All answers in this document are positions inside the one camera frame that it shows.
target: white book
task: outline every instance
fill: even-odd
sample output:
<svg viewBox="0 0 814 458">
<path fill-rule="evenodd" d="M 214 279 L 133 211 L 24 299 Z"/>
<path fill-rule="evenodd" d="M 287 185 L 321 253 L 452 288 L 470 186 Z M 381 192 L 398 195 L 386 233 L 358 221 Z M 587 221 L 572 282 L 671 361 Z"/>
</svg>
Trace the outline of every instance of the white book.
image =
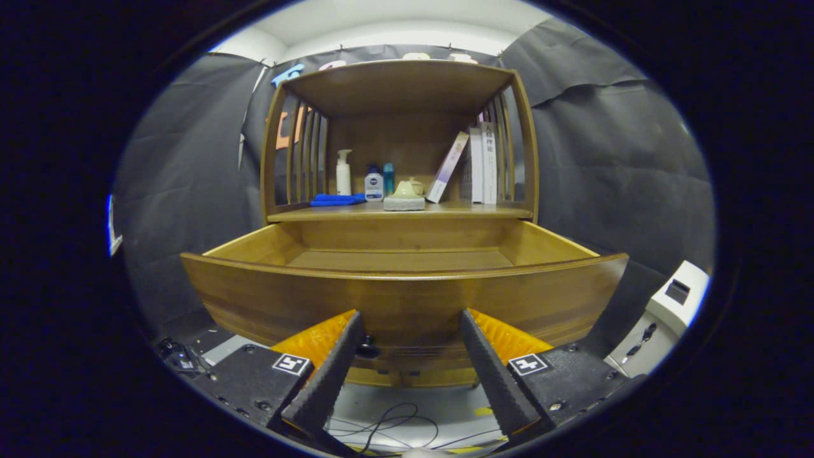
<svg viewBox="0 0 814 458">
<path fill-rule="evenodd" d="M 469 129 L 469 150 L 472 160 L 472 203 L 483 204 L 484 150 L 483 141 L 480 138 L 480 128 L 478 127 L 472 127 Z"/>
<path fill-rule="evenodd" d="M 495 124 L 480 122 L 480 138 L 484 152 L 484 203 L 497 203 L 497 141 Z"/>
<path fill-rule="evenodd" d="M 444 194 L 444 189 L 447 188 L 447 183 L 449 183 L 453 175 L 455 165 L 458 159 L 461 158 L 461 153 L 466 146 L 467 140 L 469 140 L 468 133 L 458 132 L 453 146 L 449 149 L 449 152 L 447 152 L 446 158 L 444 158 L 444 164 L 438 169 L 438 173 L 435 174 L 435 179 L 432 181 L 429 191 L 427 191 L 427 200 L 430 202 L 435 202 L 436 204 L 440 202 L 441 196 Z"/>
</svg>

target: white device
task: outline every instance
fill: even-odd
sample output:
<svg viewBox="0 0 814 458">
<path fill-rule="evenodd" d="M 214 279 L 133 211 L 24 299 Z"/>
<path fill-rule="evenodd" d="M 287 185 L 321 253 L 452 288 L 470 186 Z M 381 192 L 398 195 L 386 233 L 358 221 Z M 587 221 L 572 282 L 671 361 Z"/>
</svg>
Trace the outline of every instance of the white device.
<svg viewBox="0 0 814 458">
<path fill-rule="evenodd" d="M 650 373 L 693 323 L 708 285 L 706 272 L 690 262 L 682 262 L 650 298 L 645 313 L 605 361 L 628 377 Z"/>
</svg>

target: folded towel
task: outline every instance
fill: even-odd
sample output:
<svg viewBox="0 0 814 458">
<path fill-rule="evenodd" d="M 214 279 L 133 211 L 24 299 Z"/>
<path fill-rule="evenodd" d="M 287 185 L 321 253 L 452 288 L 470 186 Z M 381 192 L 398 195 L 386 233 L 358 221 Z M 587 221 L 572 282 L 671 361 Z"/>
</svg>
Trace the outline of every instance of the folded towel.
<svg viewBox="0 0 814 458">
<path fill-rule="evenodd" d="M 365 201 L 365 193 L 351 196 L 334 196 L 331 194 L 317 194 L 311 200 L 312 207 L 333 207 L 336 205 L 355 205 Z"/>
</svg>

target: book spine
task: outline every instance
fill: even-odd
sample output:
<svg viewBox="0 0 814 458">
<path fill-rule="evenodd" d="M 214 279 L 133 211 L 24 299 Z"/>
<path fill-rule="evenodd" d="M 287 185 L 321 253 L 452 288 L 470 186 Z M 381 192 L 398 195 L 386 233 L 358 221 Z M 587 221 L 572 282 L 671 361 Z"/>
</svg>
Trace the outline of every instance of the book spine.
<svg viewBox="0 0 814 458">
<path fill-rule="evenodd" d="M 472 199 L 472 142 L 466 146 L 466 154 L 463 155 L 463 164 L 461 170 L 461 181 L 458 186 L 458 192 L 464 200 Z"/>
<path fill-rule="evenodd" d="M 481 141 L 484 151 L 484 203 L 497 203 L 497 150 L 495 147 L 495 125 L 492 122 L 480 123 Z"/>
<path fill-rule="evenodd" d="M 453 146 L 447 153 L 446 159 L 444 159 L 444 164 L 438 170 L 438 173 L 435 174 L 435 180 L 433 180 L 432 185 L 430 186 L 430 191 L 427 193 L 427 200 L 430 202 L 435 202 L 437 204 L 441 200 L 441 196 L 444 194 L 444 189 L 446 189 L 447 183 L 449 183 L 449 179 L 453 175 L 455 165 L 457 164 L 458 159 L 461 158 L 461 153 L 463 152 L 463 148 L 466 146 L 466 141 L 468 139 L 468 133 L 458 133 Z"/>
<path fill-rule="evenodd" d="M 472 203 L 484 202 L 484 150 L 480 128 L 469 129 L 469 146 L 472 152 Z"/>
</svg>

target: lotion bottle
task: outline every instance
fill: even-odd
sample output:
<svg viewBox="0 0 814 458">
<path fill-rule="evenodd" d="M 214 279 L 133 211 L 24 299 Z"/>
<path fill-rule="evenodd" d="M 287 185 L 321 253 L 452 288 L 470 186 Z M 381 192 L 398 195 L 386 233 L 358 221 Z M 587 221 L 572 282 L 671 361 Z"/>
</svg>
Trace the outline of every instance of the lotion bottle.
<svg viewBox="0 0 814 458">
<path fill-rule="evenodd" d="M 376 164 L 367 166 L 367 176 L 365 177 L 365 200 L 368 202 L 381 202 L 384 199 L 384 179 L 379 173 Z"/>
<path fill-rule="evenodd" d="M 336 160 L 336 193 L 340 196 L 351 195 L 351 166 L 348 164 L 349 149 L 339 150 Z"/>
</svg>

